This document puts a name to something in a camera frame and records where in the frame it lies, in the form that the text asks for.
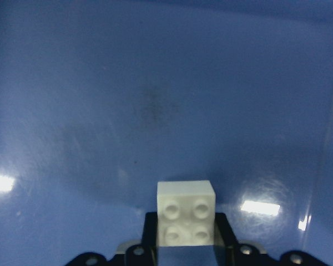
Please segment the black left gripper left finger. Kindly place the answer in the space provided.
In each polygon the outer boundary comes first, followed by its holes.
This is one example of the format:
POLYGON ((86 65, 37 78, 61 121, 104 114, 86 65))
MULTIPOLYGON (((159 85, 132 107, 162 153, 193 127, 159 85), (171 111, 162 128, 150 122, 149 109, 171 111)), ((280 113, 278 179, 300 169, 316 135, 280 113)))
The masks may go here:
POLYGON ((157 213, 148 212, 145 214, 142 238, 136 244, 129 244, 125 251, 116 253, 110 259, 99 253, 85 252, 67 265, 157 265, 157 230, 157 213))

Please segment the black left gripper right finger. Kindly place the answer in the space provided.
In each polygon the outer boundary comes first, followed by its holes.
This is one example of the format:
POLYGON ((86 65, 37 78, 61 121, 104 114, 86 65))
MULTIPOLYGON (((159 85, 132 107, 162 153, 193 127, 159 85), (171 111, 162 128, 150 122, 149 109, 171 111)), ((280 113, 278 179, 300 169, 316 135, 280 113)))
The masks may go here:
POLYGON ((326 265, 300 250, 285 252, 279 259, 274 259, 262 248, 239 242, 224 213, 215 214, 213 248, 217 265, 326 265))

